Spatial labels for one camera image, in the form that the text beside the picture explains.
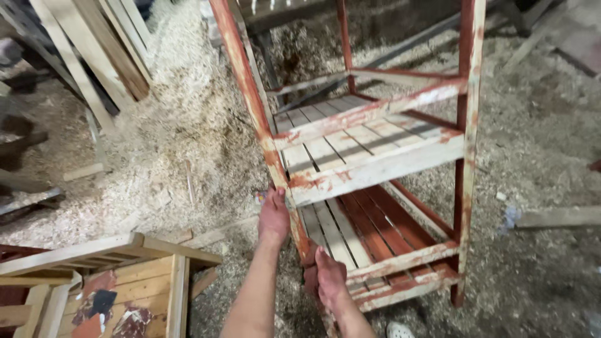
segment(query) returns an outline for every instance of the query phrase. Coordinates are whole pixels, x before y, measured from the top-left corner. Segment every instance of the wooden post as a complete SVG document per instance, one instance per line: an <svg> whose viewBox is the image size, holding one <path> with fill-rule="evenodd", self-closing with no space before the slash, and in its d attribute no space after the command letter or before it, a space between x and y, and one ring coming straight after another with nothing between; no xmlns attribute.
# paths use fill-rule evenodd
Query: wooden post
<svg viewBox="0 0 601 338"><path fill-rule="evenodd" d="M342 38L342 51L344 55L344 68L346 70L350 70L353 68L353 55L350 51L350 41L349 41L349 24L346 19L346 5L344 0L336 0L337 5L337 13L338 13L338 21L340 23L340 35ZM349 93L355 93L355 77L349 75L346 78L346 81L349 83Z"/></svg>
<svg viewBox="0 0 601 338"><path fill-rule="evenodd" d="M292 199L290 188L288 188L284 167L279 159L279 153L275 148L273 135L269 129L269 123L265 116L257 86L252 78L251 68L248 59L246 59L234 17L230 12L227 0L210 0L210 3L215 14L215 21L217 21L217 26L224 40L225 50L231 60L232 71L238 81L246 108L251 115L252 124L255 127L255 133L257 134L259 145L261 145L261 149L263 150L265 163L267 164L273 183L276 187L286 189L286 196L291 206L292 238L294 239L300 258L304 259L309 251L307 234L302 227L301 218Z"/></svg>
<svg viewBox="0 0 601 338"><path fill-rule="evenodd" d="M451 302L463 305L465 271L469 247L469 226L472 214L472 193L476 157L478 99L480 95L480 67L484 39L486 0L462 0L459 40L459 76L468 79L467 93L457 99L457 128L465 133L464 156L455 165L454 240L460 243L459 256L453 267L459 273L459 282L451 287Z"/></svg>

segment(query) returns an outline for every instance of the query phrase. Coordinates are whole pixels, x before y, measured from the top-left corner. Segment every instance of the wooden shelf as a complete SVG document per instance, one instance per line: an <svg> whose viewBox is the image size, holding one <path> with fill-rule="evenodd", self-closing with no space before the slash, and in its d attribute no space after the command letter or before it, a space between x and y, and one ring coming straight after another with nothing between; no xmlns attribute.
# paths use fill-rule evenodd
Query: wooden shelf
<svg viewBox="0 0 601 338"><path fill-rule="evenodd" d="M299 210L308 236L347 266L349 291L364 312L459 280L445 260L458 245L437 242L380 185Z"/></svg>
<svg viewBox="0 0 601 338"><path fill-rule="evenodd" d="M278 133L370 103L345 96L280 113ZM463 156L463 134L415 114L391 114L281 151L298 206L432 168Z"/></svg>

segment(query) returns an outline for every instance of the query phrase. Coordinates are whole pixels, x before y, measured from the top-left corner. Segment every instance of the wooden shelving unit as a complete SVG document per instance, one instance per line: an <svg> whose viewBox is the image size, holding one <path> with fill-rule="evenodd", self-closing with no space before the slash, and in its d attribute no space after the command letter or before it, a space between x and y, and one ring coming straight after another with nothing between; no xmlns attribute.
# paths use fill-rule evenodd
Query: wooden shelving unit
<svg viewBox="0 0 601 338"><path fill-rule="evenodd" d="M265 90L240 8L210 0L233 72L276 186L286 189L299 255L308 238L349 270L347 285L366 312L451 287L461 306L472 212L475 140L486 0L462 0L456 74L353 67L344 0L337 0L345 71ZM411 94L375 99L359 93L356 77L410 85ZM341 98L283 112L267 98L347 79ZM457 123L416 109L457 98ZM455 162L453 226L395 179ZM425 231L381 186L388 185L442 240ZM330 336L333 319L323 314Z"/></svg>

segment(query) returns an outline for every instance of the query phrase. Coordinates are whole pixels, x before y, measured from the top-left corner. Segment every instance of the forearm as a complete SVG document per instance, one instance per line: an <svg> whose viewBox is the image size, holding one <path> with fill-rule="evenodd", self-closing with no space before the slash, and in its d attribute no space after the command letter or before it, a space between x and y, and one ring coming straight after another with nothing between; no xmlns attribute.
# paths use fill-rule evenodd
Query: forearm
<svg viewBox="0 0 601 338"><path fill-rule="evenodd" d="M278 256L279 245L268 239L259 243L221 337L273 337Z"/></svg>
<svg viewBox="0 0 601 338"><path fill-rule="evenodd" d="M376 333L348 293L338 297L334 317L344 338L376 338Z"/></svg>

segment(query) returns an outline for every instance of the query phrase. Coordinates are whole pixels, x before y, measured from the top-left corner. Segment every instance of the wooden crate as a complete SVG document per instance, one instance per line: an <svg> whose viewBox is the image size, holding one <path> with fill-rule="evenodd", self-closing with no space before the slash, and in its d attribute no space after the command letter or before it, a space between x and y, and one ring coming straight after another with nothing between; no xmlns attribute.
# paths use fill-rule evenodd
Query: wooden crate
<svg viewBox="0 0 601 338"><path fill-rule="evenodd" d="M191 265L220 263L217 255L140 233L35 254L0 263L1 285L33 286L25 305L0 307L0 318L19 326L17 338L70 337L75 329L73 317L84 301L82 281L85 286L111 270L117 297L102 337L111 337L130 306L152 313L146 337L185 337ZM16 321L13 314L17 311L27 315Z"/></svg>

